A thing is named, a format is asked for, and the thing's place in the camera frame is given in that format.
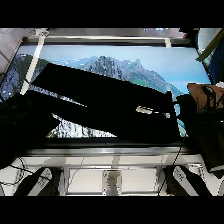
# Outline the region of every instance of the mountain wallpaper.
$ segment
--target mountain wallpaper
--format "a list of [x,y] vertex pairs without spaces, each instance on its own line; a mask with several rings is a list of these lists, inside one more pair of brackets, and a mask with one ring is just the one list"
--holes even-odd
[[[4,100],[13,96],[15,92],[19,92],[22,88],[24,78],[29,69],[33,56],[28,54],[17,54],[10,66],[10,69],[0,87],[0,92]],[[71,68],[81,69],[84,71],[105,75],[111,78],[119,80],[129,81],[136,85],[149,87],[156,89],[162,93],[171,91],[173,99],[183,94],[174,85],[166,82],[166,80],[155,71],[149,71],[143,67],[141,61],[136,59],[135,61],[130,60],[117,60],[112,57],[90,57],[83,58],[80,60],[59,60],[59,61],[47,61],[45,59],[39,59],[36,66],[32,81],[41,73],[44,67],[49,63],[57,65],[68,66]],[[30,89],[42,92],[53,97],[59,97],[62,100],[73,101],[63,96],[59,96],[55,93],[41,89],[39,87],[30,86]],[[175,107],[177,114],[179,114],[179,107]],[[82,127],[78,124],[66,121],[54,115],[61,121],[59,126],[52,130],[48,137],[50,138],[82,138],[82,137],[114,137],[111,133],[94,130],[87,127]],[[181,135],[185,134],[184,126],[182,122],[178,121]]]

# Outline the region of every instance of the television screen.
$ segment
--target television screen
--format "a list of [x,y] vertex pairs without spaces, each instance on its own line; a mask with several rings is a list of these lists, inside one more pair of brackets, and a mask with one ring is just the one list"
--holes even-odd
[[[4,100],[20,92],[35,48],[32,45],[19,48],[0,86]],[[203,65],[195,60],[197,57],[194,48],[185,47],[44,45],[32,81],[51,62],[129,81],[163,93],[171,91],[175,101],[177,96],[188,93],[188,83],[210,84]],[[29,88],[62,100],[71,100],[32,85]],[[175,106],[175,110],[179,114],[178,106]],[[48,134],[49,138],[116,137],[54,116],[61,123]],[[178,120],[178,126],[181,136],[184,136],[183,122]]]

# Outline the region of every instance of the snowy mountain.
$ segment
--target snowy mountain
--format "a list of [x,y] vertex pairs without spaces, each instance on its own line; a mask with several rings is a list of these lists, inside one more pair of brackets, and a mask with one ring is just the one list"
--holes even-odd
[[[0,92],[4,100],[13,96],[15,92],[20,92],[24,78],[29,69],[32,56],[18,54],[15,56],[7,76],[5,77],[1,87]],[[160,92],[166,93],[171,91],[173,94],[173,99],[178,95],[183,94],[175,86],[170,83],[167,83],[163,77],[161,77],[155,71],[149,71],[145,69],[141,61],[137,59],[134,62],[130,60],[119,61],[111,57],[100,56],[84,58],[78,61],[75,60],[60,60],[60,61],[50,61],[51,63],[57,65],[63,65],[71,68],[81,69],[84,71],[105,75],[111,78],[116,78],[119,80],[129,81],[131,83],[150,87],[156,89]],[[39,59],[32,81],[41,73],[45,66],[49,62],[44,59]],[[62,100],[69,100],[66,97],[58,96],[55,93],[51,93],[47,90],[43,90],[39,87],[30,86],[30,89],[42,92],[53,97],[60,97]],[[85,128],[80,125],[71,123],[69,121],[63,120],[59,117],[57,119],[61,120],[60,125],[49,133],[49,137],[112,137],[111,133],[94,130],[90,128]]]

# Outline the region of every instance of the blue sky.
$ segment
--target blue sky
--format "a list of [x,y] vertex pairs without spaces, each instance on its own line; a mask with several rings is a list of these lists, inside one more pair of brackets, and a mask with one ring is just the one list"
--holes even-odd
[[[35,47],[21,46],[18,53],[33,55]],[[157,72],[183,93],[188,93],[189,82],[210,83],[203,65],[195,61],[198,55],[193,48],[45,45],[40,54],[40,58],[52,61],[79,60],[92,56],[113,57],[121,61],[139,59],[145,69]]]

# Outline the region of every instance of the mountain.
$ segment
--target mountain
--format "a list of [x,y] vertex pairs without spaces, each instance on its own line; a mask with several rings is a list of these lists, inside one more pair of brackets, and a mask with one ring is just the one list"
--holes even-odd
[[[24,78],[29,69],[30,63],[32,61],[32,56],[17,54],[7,72],[7,75],[0,86],[0,92],[4,100],[13,96],[15,92],[20,92]],[[91,57],[84,58],[78,61],[75,60],[60,60],[60,61],[47,61],[45,59],[39,59],[32,81],[41,73],[45,66],[49,63],[54,63],[58,65],[63,65],[71,68],[81,69],[84,71],[105,75],[111,78],[116,78],[119,80],[129,81],[133,84],[141,85],[144,87],[150,87],[156,89],[160,92],[166,93],[171,91],[173,94],[173,99],[175,100],[178,95],[183,94],[175,86],[167,83],[165,79],[160,76],[155,71],[149,71],[145,69],[141,61],[136,59],[136,61],[131,62],[130,60],[119,61],[112,57]],[[51,95],[53,97],[60,97],[62,100],[72,101],[63,96],[58,96],[47,90],[43,90],[39,87],[30,86],[29,89]],[[179,114],[179,107],[175,107],[177,114]],[[71,123],[69,121],[63,120],[59,117],[57,119],[61,120],[60,125],[49,133],[48,137],[112,137],[111,133],[90,129],[87,127],[82,127],[80,125]]]

